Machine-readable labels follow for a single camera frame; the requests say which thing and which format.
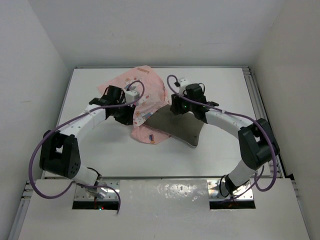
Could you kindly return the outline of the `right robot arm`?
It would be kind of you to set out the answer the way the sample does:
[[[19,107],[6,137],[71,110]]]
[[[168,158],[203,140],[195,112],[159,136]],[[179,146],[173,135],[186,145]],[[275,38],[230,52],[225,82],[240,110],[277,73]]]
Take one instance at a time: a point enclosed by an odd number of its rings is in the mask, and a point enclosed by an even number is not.
[[[243,114],[219,109],[218,103],[207,101],[205,86],[201,83],[189,83],[186,79],[181,79],[174,85],[179,89],[171,96],[170,110],[175,115],[191,112],[196,119],[218,127],[238,140],[241,159],[219,181],[220,195],[233,199],[234,191],[251,178],[258,181],[266,163],[277,161],[280,148],[269,122],[264,118],[255,120]]]

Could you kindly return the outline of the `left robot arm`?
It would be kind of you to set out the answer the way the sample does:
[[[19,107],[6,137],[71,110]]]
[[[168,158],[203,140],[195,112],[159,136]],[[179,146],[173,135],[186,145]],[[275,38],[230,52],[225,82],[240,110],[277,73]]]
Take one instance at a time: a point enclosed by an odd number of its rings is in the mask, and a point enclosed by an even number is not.
[[[123,125],[133,124],[140,93],[134,89],[108,86],[103,95],[93,98],[79,117],[55,130],[41,146],[39,167],[77,184],[94,186],[99,173],[81,162],[80,141],[97,125],[113,117]]]

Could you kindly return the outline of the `grey pillow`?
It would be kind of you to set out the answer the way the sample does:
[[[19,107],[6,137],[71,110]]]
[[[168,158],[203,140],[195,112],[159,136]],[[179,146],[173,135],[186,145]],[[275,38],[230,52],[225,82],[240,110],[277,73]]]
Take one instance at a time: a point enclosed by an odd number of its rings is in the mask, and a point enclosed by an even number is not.
[[[144,122],[144,125],[178,138],[194,148],[197,147],[204,123],[190,112],[174,115],[170,107],[167,104],[158,109]]]

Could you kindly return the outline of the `pink cartoon pillowcase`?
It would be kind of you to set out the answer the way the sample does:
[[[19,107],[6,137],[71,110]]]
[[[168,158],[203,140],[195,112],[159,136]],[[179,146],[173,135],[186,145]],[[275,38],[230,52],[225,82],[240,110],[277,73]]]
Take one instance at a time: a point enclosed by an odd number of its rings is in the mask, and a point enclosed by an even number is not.
[[[156,145],[167,140],[170,135],[151,129],[145,122],[160,108],[170,103],[168,91],[163,80],[147,65],[132,68],[125,73],[99,85],[98,92],[103,94],[108,86],[130,89],[142,93],[141,81],[145,87],[142,98],[135,104],[133,130],[131,137],[141,143]]]

